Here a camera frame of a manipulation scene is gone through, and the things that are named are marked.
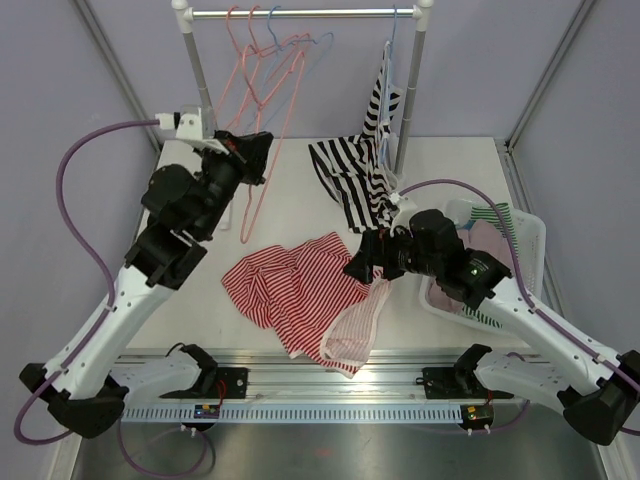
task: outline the green striped cloth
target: green striped cloth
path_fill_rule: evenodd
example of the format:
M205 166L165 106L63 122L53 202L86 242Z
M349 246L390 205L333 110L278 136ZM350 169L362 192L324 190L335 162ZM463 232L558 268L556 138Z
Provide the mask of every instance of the green striped cloth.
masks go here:
M514 242L516 253L519 254L520 252L518 250L518 239L516 238L516 228L513 225L513 219L511 218L511 207L509 206L508 203L498 203L497 207L498 207L498 210L500 210L500 213L502 214L505 220L505 223L507 224L507 229L511 234L511 239ZM469 219L469 223L473 223L476 220L485 220L489 222L491 225L496 227L496 229L499 230L503 236L506 237L504 233L504 229L502 228L502 225L500 225L500 219L498 218L498 215L496 215L496 212L493 211L493 208L473 207L471 209L471 218ZM473 310L467 307L466 305L462 307L461 314L468 319L475 320L488 327L502 329L502 324L500 322L497 322L493 318L488 317L487 315L483 315L482 313L476 310Z

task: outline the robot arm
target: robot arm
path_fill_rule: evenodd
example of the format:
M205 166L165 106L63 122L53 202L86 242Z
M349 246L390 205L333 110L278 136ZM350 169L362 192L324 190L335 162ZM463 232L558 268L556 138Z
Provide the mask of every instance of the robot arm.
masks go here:
M110 372L142 324L207 253L201 243L212 239L240 183L264 183L270 133L235 137L217 131L210 136L199 107L159 119L161 127L177 128L176 138L194 147L202 157L202 170L192 175L180 165L169 165L152 175L142 197L149 220L125 256L115 282L116 300L104 322L91 334L107 308L106 298L55 357L44 365L29 364L20 374L32 393L50 382L40 398L60 424L85 438L106 431L126 407L176 391L206 396L214 387L217 363L196 345ZM63 368L76 348L80 352Z
M525 301L509 269L486 252L465 249L455 225L439 210L408 215L409 210L400 207L391 229L365 232L345 274L370 283L373 267L380 266L388 280L406 272L435 277L449 297L500 321L555 367L527 364L474 345L454 366L457 381L465 388L480 384L543 404L562 413L585 438L610 444L640 401L638 392L610 366L637 382L640 354L619 355L530 292ZM568 336L588 345L595 360Z

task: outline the black and white striped cloth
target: black and white striped cloth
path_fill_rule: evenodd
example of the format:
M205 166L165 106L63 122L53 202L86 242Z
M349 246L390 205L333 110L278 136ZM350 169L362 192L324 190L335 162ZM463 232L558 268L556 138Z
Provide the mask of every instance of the black and white striped cloth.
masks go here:
M396 187L396 179L379 152L391 134L390 123L403 90L388 82L389 53L387 44L362 133L309 145L318 178L331 198L344 210L349 230L353 233L391 226L394 207L389 201L389 194ZM389 85L388 111L381 105L384 103L381 92L385 85Z

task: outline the clothing rack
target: clothing rack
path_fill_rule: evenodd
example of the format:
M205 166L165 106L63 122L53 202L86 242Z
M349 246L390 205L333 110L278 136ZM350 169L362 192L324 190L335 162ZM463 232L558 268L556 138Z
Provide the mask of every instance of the clothing rack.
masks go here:
M192 24L195 20L225 19L228 12L225 10L194 10L189 7L188 0L172 0L178 25L184 38L193 74L196 78L198 92L202 109L205 114L206 125L204 128L213 133L217 129L213 115L213 104L209 95L207 82L202 71L202 63L198 54L198 48L193 36ZM416 99L416 89L418 87L418 77L420 76L420 64L422 63L422 52L424 49L424 39L429 22L430 9L433 0L418 0L413 8L349 8L349 9L295 9L295 10L265 10L256 9L252 18L412 18L416 20L416 33L413 40L413 53L411 55L411 65L409 67L409 81L407 82L407 92L402 112L402 123L400 126L400 137L398 140L398 153L394 165L394 172L402 174L404 160L409 141L409 130L411 127L411 117ZM234 10L231 18L249 18L249 10Z

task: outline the white table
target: white table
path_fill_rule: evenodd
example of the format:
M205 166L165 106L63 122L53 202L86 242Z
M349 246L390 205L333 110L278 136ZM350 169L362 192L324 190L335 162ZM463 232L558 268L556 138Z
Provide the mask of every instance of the white table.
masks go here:
M262 330L235 308L220 279L241 258L275 244L290 248L306 240L337 232L355 253L360 236L349 233L340 207L321 186L308 153L313 140L285 140L269 192L248 244L240 243L247 201L241 186L233 200L231 229L216 231L205 245L207 256L182 288L145 323L129 344L132 349L164 348L178 341L204 348L284 353L277 336ZM180 163L195 171L200 159L190 147L168 141L159 167ZM491 138L412 138L405 163L405 185L434 178L466 181L495 201L509 201L509 191ZM260 188L256 188L254 205ZM455 186L430 186L410 194L421 208L441 207L452 198L474 199ZM447 322L426 312L418 302L420 277L394 281L393 292L379 319L375 350L436 353L483 343L498 349L523 348L521 341Z

